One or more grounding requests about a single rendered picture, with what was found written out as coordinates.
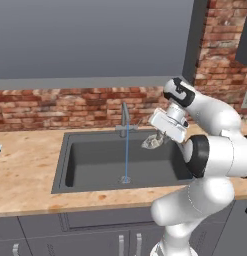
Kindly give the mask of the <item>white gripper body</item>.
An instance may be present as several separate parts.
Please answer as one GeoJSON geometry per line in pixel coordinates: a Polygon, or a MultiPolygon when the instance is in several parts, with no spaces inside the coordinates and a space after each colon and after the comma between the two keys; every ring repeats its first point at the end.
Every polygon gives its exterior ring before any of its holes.
{"type": "Polygon", "coordinates": [[[156,108],[148,122],[172,140],[182,143],[186,136],[185,112],[181,108],[156,108]]]}

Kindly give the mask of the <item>grey metal tap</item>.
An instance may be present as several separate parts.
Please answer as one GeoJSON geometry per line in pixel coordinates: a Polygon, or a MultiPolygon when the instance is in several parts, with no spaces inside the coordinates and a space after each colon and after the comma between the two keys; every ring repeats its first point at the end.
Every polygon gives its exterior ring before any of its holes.
{"type": "Polygon", "coordinates": [[[137,130],[138,125],[130,124],[130,115],[127,104],[125,102],[122,103],[121,107],[121,124],[115,127],[115,130],[119,132],[119,136],[121,138],[125,138],[127,136],[127,131],[129,130],[137,130]]]}

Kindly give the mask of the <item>grey false drawer panel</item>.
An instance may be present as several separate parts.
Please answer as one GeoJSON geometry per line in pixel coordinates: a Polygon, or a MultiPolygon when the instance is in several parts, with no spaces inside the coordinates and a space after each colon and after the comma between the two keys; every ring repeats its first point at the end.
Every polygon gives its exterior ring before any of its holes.
{"type": "Polygon", "coordinates": [[[149,207],[60,213],[64,232],[153,223],[149,207]]]}

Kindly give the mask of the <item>dark grey wall cupboard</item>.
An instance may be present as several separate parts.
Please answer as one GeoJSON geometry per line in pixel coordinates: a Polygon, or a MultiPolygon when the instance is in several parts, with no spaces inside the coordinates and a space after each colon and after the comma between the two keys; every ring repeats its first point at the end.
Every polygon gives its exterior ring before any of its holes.
{"type": "Polygon", "coordinates": [[[247,66],[247,17],[240,37],[235,59],[247,66]]]}

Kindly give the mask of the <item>dark grey dishwasher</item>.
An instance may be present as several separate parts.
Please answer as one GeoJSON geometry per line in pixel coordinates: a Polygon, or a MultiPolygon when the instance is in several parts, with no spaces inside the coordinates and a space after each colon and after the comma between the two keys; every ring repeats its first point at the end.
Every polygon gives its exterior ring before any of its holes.
{"type": "Polygon", "coordinates": [[[235,202],[218,250],[219,256],[247,256],[247,200],[235,202]]]}

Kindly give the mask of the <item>dark grey sink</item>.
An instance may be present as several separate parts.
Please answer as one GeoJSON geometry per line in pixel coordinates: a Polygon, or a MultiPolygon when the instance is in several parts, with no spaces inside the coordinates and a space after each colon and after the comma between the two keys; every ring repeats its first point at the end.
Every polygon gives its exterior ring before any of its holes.
{"type": "Polygon", "coordinates": [[[73,193],[186,185],[193,176],[177,144],[169,141],[149,150],[141,147],[154,130],[129,133],[128,178],[125,178],[126,138],[115,131],[66,133],[52,192],[73,193]]]}

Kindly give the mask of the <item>grey cupboard door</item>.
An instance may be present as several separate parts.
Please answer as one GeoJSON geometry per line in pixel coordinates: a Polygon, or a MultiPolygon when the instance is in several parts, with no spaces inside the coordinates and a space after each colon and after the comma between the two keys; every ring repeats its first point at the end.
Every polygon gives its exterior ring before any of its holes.
{"type": "Polygon", "coordinates": [[[141,256],[150,256],[153,247],[161,240],[164,233],[163,227],[146,226],[138,227],[130,230],[130,248],[129,256],[136,254],[136,234],[142,234],[142,250],[141,256]]]}
{"type": "Polygon", "coordinates": [[[28,238],[27,241],[33,256],[119,256],[119,235],[124,235],[124,256],[128,256],[128,231],[28,238]]]}
{"type": "Polygon", "coordinates": [[[14,244],[19,244],[20,256],[32,256],[24,239],[0,241],[0,256],[13,256],[12,248],[14,244]]]}

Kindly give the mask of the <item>grey fish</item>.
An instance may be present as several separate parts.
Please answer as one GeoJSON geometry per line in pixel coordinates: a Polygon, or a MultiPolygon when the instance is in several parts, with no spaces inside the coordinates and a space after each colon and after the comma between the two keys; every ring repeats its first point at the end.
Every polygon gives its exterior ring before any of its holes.
{"type": "Polygon", "coordinates": [[[160,139],[156,138],[157,134],[150,135],[147,139],[143,141],[141,147],[145,149],[155,149],[160,147],[164,142],[163,141],[164,135],[163,134],[161,135],[162,136],[160,139]]]}

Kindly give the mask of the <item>grey drawer front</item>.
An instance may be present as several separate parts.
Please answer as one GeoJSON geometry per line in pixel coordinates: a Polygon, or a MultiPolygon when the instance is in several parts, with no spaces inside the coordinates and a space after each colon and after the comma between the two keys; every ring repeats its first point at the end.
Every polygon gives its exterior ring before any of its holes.
{"type": "Polygon", "coordinates": [[[17,217],[0,218],[0,240],[22,239],[23,237],[17,217]]]}

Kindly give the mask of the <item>blue water stream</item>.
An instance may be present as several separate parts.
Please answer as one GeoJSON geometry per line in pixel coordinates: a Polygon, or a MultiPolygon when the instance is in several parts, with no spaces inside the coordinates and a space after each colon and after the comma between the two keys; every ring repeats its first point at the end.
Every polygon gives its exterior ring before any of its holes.
{"type": "Polygon", "coordinates": [[[127,121],[126,125],[126,148],[125,148],[125,178],[124,183],[129,183],[128,178],[128,158],[129,158],[129,121],[127,121]]]}

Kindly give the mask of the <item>grey wall cupboard run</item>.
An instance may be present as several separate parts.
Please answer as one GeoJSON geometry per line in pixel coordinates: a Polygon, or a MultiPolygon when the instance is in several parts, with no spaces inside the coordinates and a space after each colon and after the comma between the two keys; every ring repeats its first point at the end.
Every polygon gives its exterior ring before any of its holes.
{"type": "Polygon", "coordinates": [[[0,0],[0,90],[192,81],[208,0],[0,0]]]}

